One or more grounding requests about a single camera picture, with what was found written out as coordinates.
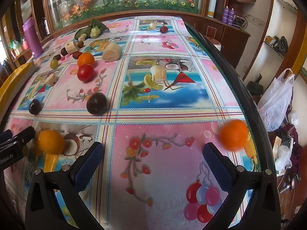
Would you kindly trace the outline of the orange mandarin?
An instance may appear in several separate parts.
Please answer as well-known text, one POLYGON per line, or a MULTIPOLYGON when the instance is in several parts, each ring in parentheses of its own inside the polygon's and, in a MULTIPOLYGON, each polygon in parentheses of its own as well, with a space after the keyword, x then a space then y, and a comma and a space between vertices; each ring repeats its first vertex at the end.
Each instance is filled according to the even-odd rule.
POLYGON ((91 53, 82 53, 77 60, 78 67, 81 67, 82 65, 89 64, 91 66, 95 65, 95 58, 91 53))
POLYGON ((243 149, 248 142, 249 130, 245 122, 239 119, 228 121, 221 127, 218 140, 229 152, 243 149))
POLYGON ((41 130, 36 137, 36 145, 40 151, 48 154, 61 154, 64 151, 64 137, 55 130, 41 130))

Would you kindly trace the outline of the green grape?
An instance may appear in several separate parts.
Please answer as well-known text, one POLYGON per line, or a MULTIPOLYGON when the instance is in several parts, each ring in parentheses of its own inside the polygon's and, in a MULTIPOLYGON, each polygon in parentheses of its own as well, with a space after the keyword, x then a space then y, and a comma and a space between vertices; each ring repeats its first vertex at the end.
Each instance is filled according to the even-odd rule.
POLYGON ((58 62, 58 60, 57 60, 57 59, 51 60, 51 62, 50 62, 50 68, 54 70, 54 69, 57 69, 57 67, 59 67, 59 62, 58 62))

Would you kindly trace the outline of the large dark plum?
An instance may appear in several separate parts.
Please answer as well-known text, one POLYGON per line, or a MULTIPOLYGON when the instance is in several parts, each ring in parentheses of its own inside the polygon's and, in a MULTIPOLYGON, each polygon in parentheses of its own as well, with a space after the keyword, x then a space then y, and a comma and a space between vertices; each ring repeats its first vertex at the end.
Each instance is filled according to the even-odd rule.
POLYGON ((86 103, 87 111, 92 115, 102 115, 108 110, 107 98, 101 93, 93 94, 86 103))

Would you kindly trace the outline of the large cream banana chunk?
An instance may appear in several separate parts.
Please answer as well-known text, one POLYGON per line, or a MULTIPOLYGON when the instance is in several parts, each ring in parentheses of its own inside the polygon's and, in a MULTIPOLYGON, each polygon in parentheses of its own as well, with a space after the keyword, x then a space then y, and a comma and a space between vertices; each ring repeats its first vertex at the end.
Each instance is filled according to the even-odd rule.
POLYGON ((121 57, 121 47, 111 42, 109 43, 102 53, 102 60, 105 62, 113 62, 119 60, 121 57))

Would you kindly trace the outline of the small dark plum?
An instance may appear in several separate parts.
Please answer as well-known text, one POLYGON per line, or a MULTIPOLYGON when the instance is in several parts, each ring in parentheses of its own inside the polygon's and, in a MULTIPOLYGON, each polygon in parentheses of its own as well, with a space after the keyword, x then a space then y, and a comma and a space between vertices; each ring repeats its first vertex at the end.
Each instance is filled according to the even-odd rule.
POLYGON ((42 110, 42 105, 38 99, 33 99, 31 103, 29 104, 28 108, 30 114, 32 115, 38 115, 40 111, 42 110))

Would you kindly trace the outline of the small cream chunk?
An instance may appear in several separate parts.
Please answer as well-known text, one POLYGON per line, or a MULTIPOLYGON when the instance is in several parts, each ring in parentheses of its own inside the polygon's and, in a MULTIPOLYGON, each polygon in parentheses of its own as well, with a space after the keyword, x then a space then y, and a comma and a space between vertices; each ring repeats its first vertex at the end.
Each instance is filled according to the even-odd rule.
POLYGON ((48 87, 52 87, 57 82, 58 78, 55 73, 51 73, 45 80, 45 84, 48 87))
POLYGON ((86 39, 87 39, 87 34, 86 33, 83 33, 83 34, 80 35, 80 37, 78 37, 78 41, 84 42, 86 39))

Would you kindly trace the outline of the red date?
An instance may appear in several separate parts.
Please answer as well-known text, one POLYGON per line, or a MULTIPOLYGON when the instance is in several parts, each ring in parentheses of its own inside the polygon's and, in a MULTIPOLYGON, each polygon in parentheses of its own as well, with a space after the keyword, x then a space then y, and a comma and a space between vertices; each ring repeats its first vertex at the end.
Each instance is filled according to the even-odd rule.
POLYGON ((76 51, 75 53, 72 54, 73 59, 78 60, 78 58, 82 55, 82 52, 76 51))

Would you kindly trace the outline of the white foam tray yellow tape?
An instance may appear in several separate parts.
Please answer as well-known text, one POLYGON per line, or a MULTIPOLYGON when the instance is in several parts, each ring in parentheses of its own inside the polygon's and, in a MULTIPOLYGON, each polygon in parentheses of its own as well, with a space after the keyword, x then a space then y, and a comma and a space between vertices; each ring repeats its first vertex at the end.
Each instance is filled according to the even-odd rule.
POLYGON ((31 60, 30 62, 27 62, 15 69, 7 80, 5 80, 1 86, 0 96, 1 121, 3 120, 14 97, 36 70, 37 66, 31 60))

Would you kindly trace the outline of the purple thermos bottle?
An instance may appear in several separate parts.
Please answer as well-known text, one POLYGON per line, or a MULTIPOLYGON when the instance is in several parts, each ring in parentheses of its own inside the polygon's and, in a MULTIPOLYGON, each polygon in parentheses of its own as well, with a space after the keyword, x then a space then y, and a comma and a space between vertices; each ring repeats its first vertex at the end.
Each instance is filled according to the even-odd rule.
POLYGON ((34 58, 38 58, 43 52, 37 31, 35 29, 33 18, 30 17, 23 25, 24 37, 28 42, 28 45, 31 49, 31 53, 34 58))

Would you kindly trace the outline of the dark grape pair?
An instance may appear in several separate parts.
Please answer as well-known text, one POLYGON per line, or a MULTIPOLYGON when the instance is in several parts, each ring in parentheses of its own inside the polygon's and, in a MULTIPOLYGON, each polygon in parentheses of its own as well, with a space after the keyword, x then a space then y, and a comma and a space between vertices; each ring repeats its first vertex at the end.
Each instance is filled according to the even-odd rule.
POLYGON ((59 60, 63 59, 66 55, 68 55, 68 52, 67 52, 66 48, 64 47, 64 48, 61 49, 60 54, 53 56, 53 59, 59 61, 59 60))

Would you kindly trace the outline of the white plastic bag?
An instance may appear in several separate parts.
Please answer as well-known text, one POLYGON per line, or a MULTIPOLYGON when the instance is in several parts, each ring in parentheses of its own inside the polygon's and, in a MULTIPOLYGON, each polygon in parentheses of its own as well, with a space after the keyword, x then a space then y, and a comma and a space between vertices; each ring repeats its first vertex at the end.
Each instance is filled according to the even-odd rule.
POLYGON ((267 132, 273 132, 282 124, 292 97, 295 74, 285 69, 274 78, 257 104, 267 132))

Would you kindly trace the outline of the cream block with holes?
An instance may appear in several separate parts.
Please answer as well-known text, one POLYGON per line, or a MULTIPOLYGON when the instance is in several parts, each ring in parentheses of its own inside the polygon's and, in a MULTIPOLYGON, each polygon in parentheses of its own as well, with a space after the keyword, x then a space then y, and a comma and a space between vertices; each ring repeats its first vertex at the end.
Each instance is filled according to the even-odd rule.
POLYGON ((67 53, 70 54, 70 55, 79 51, 79 47, 78 47, 77 43, 74 42, 74 41, 70 41, 70 42, 66 43, 65 49, 66 49, 67 53))

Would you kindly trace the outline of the brown chestnut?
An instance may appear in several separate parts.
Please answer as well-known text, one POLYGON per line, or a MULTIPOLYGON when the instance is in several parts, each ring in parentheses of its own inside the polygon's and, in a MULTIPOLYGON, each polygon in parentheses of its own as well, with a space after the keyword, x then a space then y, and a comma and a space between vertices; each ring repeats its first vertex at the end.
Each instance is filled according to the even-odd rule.
POLYGON ((84 41, 82 41, 82 40, 78 41, 77 46, 78 46, 78 48, 83 48, 84 41))

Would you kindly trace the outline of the small cream chunk by vegetable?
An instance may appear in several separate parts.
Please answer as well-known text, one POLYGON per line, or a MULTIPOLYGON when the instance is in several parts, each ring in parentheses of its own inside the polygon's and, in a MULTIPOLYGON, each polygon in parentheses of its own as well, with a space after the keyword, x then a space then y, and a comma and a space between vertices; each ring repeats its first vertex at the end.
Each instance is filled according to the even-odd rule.
POLYGON ((86 39, 87 39, 87 34, 86 33, 83 33, 83 34, 80 35, 80 37, 78 37, 78 41, 84 42, 86 39))

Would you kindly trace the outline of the green leafy vegetable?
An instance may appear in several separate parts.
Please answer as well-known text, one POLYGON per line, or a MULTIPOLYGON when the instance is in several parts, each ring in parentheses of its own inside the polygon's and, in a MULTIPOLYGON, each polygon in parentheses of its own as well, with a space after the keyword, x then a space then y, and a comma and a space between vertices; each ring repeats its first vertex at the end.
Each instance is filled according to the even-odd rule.
POLYGON ((84 34, 86 39, 87 38, 95 39, 104 31, 109 31, 109 28, 99 20, 92 19, 91 23, 87 27, 77 30, 77 32, 74 35, 74 39, 79 39, 84 34))

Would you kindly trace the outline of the colourful printed tablecloth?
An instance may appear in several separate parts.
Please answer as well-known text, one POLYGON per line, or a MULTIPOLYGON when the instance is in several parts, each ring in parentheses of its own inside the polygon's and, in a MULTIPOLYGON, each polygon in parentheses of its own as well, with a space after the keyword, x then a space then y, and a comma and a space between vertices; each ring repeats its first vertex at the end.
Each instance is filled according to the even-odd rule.
POLYGON ((82 53, 95 58, 93 78, 77 77, 77 60, 67 55, 57 69, 53 56, 74 40, 74 31, 44 45, 37 71, 14 99, 6 129, 17 134, 32 126, 58 131, 64 151, 47 160, 26 145, 22 160, 4 171, 17 215, 25 217, 35 169, 57 171, 72 165, 96 141, 105 146, 99 165, 80 197, 105 229, 202 229, 227 197, 202 156, 211 142, 235 165, 260 171, 252 138, 236 152, 223 148, 220 128, 245 115, 218 65, 187 31, 180 17, 144 16, 106 21, 109 31, 87 39, 82 53), (168 32, 160 33, 165 25, 168 32), (102 60, 106 46, 121 47, 121 57, 102 60), (55 73, 52 87, 46 78, 55 73), (92 115, 89 98, 101 92, 108 110, 92 115), (42 110, 30 114, 38 99, 42 110))

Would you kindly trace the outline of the white orange stool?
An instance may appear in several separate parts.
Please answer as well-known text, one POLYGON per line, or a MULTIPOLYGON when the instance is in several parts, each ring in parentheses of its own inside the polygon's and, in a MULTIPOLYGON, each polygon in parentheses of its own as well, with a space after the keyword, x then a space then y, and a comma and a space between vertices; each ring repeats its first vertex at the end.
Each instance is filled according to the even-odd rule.
POLYGON ((208 37, 208 36, 205 36, 205 39, 208 40, 211 44, 213 44, 219 51, 222 50, 222 45, 217 40, 215 40, 211 37, 208 37))

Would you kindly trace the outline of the far red fruit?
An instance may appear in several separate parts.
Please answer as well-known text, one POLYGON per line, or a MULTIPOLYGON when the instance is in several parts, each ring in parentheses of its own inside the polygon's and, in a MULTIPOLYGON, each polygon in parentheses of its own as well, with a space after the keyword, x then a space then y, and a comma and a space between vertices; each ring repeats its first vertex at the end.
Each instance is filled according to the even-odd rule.
POLYGON ((163 26, 160 28, 160 33, 165 34, 165 33, 167 33, 167 32, 168 32, 168 28, 167 28, 165 25, 163 25, 163 26))

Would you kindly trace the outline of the purple spray cans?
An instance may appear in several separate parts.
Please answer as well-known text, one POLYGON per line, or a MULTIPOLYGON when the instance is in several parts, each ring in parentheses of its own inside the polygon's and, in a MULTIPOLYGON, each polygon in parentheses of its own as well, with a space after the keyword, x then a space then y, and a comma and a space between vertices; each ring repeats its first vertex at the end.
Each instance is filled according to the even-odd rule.
POLYGON ((235 17, 235 11, 233 8, 226 6, 223 9, 222 22, 227 25, 232 25, 235 17))

